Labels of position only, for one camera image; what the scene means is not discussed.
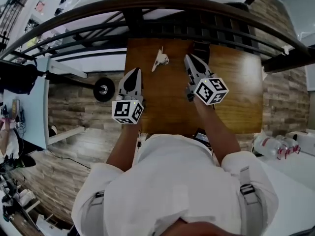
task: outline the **wood plank floor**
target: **wood plank floor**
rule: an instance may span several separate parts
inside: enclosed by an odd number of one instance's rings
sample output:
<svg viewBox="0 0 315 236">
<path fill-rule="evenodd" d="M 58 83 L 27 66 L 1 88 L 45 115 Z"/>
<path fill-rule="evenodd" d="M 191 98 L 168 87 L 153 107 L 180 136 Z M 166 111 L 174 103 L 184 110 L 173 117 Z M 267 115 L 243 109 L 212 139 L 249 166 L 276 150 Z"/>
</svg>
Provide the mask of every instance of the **wood plank floor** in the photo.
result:
<svg viewBox="0 0 315 236">
<path fill-rule="evenodd" d="M 294 35 L 287 14 L 283 13 L 282 8 L 276 7 L 272 0 L 256 0 L 251 6 L 251 13 Z M 95 82 L 103 76 L 113 79 L 117 86 L 123 73 L 89 74 L 85 81 Z M 304 69 L 268 75 L 263 88 L 262 128 L 265 131 L 276 135 L 306 129 L 310 100 Z M 111 104 L 96 102 L 89 89 L 51 86 L 49 122 L 54 123 L 59 130 L 68 130 L 76 125 L 85 125 L 88 129 L 85 133 L 50 146 L 49 150 L 57 156 L 73 158 L 89 167 L 95 162 L 106 160 L 120 133 L 120 125 L 112 121 L 110 113 Z M 251 149 L 253 134 L 237 137 L 242 149 Z M 32 157 L 37 162 L 35 167 L 15 170 L 12 176 L 33 190 L 50 212 L 72 223 L 72 204 L 89 170 L 70 160 L 55 158 L 49 151 L 36 152 Z"/>
</svg>

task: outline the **white machine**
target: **white machine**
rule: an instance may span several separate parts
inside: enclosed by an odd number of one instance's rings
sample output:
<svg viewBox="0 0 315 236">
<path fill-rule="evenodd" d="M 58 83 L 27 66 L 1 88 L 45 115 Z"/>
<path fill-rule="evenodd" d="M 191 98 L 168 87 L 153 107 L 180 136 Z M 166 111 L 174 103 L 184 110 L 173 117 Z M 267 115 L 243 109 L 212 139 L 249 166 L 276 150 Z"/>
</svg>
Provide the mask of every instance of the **white machine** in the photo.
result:
<svg viewBox="0 0 315 236">
<path fill-rule="evenodd" d="M 293 131 L 285 136 L 296 140 L 302 152 L 315 156 L 315 130 L 307 129 L 306 132 Z"/>
<path fill-rule="evenodd" d="M 187 54 L 184 63 L 190 78 L 190 83 L 186 88 L 188 100 L 192 101 L 197 95 L 206 105 L 222 102 L 229 92 L 223 79 L 216 78 L 209 66 L 193 54 Z"/>
<path fill-rule="evenodd" d="M 139 67 L 119 82 L 119 94 L 112 102 L 112 118 L 121 124 L 137 124 L 144 110 L 142 75 Z"/>
</svg>

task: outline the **black railing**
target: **black railing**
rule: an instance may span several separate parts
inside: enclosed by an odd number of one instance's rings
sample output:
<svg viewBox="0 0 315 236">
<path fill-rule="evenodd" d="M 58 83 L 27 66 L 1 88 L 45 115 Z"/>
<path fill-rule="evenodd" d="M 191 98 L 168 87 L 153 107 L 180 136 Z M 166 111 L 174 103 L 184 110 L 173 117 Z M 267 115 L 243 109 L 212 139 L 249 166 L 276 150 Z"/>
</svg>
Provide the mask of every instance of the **black railing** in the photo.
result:
<svg viewBox="0 0 315 236">
<path fill-rule="evenodd" d="M 27 0 L 8 0 L 0 13 L 0 53 L 7 47 L 10 34 Z"/>
<path fill-rule="evenodd" d="M 144 20 L 143 10 L 152 11 L 154 9 L 177 9 L 181 12 L 156 20 Z M 17 48 L 29 40 L 58 26 L 82 18 L 115 11 L 122 12 L 121 20 L 68 31 L 37 43 L 20 53 L 16 52 Z M 285 55 L 281 47 L 255 36 L 252 27 L 263 30 L 291 45 L 294 48 L 293 51 L 290 51 L 289 55 Z M 41 49 L 42 46 L 48 43 L 66 37 L 74 38 L 81 33 L 93 32 L 94 30 L 106 31 L 115 28 L 121 28 L 122 31 L 119 34 L 90 36 L 89 38 L 81 38 L 77 41 L 67 41 L 65 44 L 46 50 Z M 227 4 L 209 0 L 104 0 L 73 9 L 44 22 L 9 46 L 0 58 L 4 59 L 8 55 L 13 55 L 14 57 L 10 59 L 11 61 L 17 57 L 32 60 L 48 54 L 51 54 L 51 58 L 59 58 L 86 51 L 126 48 L 129 38 L 191 39 L 205 43 L 226 45 L 257 55 L 264 55 L 266 58 L 263 60 L 263 64 L 266 66 L 268 72 L 285 70 L 283 65 L 282 67 L 278 66 L 278 60 L 284 59 L 285 64 L 285 60 L 289 59 L 292 53 L 295 56 L 298 55 L 299 59 L 306 58 L 307 60 L 313 60 L 314 53 L 313 51 L 310 52 L 310 49 L 297 39 L 286 33 L 282 33 L 263 19 Z M 273 49 L 273 52 L 259 48 L 258 43 L 267 46 L 269 49 Z M 29 56 L 28 52 L 36 48 L 40 49 L 39 52 Z M 58 60 L 65 61 L 122 53 L 126 52 L 111 51 Z"/>
</svg>

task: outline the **table leg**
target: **table leg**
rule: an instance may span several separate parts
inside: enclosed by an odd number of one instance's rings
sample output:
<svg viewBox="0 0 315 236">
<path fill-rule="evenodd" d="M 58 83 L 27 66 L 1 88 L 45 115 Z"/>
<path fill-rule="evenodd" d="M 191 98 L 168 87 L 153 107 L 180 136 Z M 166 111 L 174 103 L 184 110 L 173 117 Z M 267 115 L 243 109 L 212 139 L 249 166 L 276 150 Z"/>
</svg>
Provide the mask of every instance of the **table leg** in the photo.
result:
<svg viewBox="0 0 315 236">
<path fill-rule="evenodd" d="M 49 138 L 47 145 L 54 144 L 54 143 L 59 142 L 63 139 L 66 139 L 70 136 L 74 136 L 76 134 L 79 134 L 83 131 L 85 131 L 85 127 L 81 126 L 81 127 L 77 127 L 77 128 L 71 129 L 69 131 L 60 133 L 58 135 L 52 136 Z"/>
<path fill-rule="evenodd" d="M 64 65 L 58 61 L 55 61 L 53 59 L 50 60 L 50 71 L 54 73 L 54 69 L 59 69 L 61 71 L 64 71 L 66 73 L 71 73 L 73 75 L 79 76 L 81 78 L 86 78 L 87 74 L 85 72 L 79 71 L 77 69 L 74 69 L 70 66 Z"/>
</svg>

